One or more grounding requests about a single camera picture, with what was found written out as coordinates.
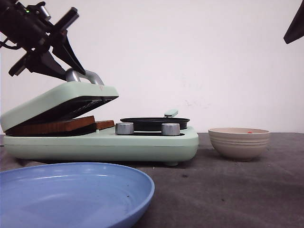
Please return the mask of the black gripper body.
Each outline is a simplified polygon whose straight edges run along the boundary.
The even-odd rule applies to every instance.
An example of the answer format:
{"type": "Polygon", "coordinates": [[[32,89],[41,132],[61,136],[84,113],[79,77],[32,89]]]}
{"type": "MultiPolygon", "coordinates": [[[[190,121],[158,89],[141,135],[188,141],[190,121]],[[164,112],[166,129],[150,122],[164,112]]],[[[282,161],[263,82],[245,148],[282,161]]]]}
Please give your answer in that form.
{"type": "Polygon", "coordinates": [[[41,18],[39,6],[2,6],[0,8],[0,31],[14,43],[1,46],[17,50],[23,48],[25,55],[9,70],[9,75],[19,75],[26,68],[29,57],[49,51],[53,57],[54,36],[67,28],[78,18],[77,9],[72,7],[56,24],[41,18]]]}

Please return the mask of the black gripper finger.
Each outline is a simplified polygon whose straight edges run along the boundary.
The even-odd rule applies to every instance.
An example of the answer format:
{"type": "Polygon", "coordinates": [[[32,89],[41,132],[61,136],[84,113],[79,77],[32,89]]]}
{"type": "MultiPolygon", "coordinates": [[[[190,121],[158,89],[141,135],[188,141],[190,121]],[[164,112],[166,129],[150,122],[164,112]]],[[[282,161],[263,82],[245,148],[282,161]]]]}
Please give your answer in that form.
{"type": "Polygon", "coordinates": [[[79,60],[75,56],[68,37],[67,37],[67,30],[63,30],[59,33],[57,33],[54,36],[54,40],[52,43],[52,53],[64,61],[66,64],[68,64],[71,68],[73,68],[75,71],[85,75],[86,72],[82,65],[80,64],[79,60]]]}
{"type": "Polygon", "coordinates": [[[284,35],[286,44],[292,43],[304,36],[304,5],[297,10],[287,32],[284,35]]]}
{"type": "Polygon", "coordinates": [[[66,71],[53,58],[49,51],[46,53],[40,53],[39,55],[31,55],[27,60],[26,68],[30,72],[35,72],[66,81],[66,71]]]}

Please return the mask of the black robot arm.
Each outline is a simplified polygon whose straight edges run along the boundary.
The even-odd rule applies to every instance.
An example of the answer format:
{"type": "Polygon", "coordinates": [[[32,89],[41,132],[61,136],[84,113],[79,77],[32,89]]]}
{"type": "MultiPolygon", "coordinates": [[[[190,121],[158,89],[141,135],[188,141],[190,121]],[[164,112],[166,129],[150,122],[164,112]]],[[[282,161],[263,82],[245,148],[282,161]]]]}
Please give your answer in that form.
{"type": "Polygon", "coordinates": [[[58,57],[75,71],[85,74],[67,38],[67,28],[79,17],[72,7],[56,24],[52,24],[45,9],[45,2],[24,6],[18,0],[0,2],[0,31],[7,40],[14,43],[1,46],[26,51],[25,55],[9,70],[9,75],[17,76],[24,69],[30,72],[66,79],[65,69],[54,59],[58,57]]]}

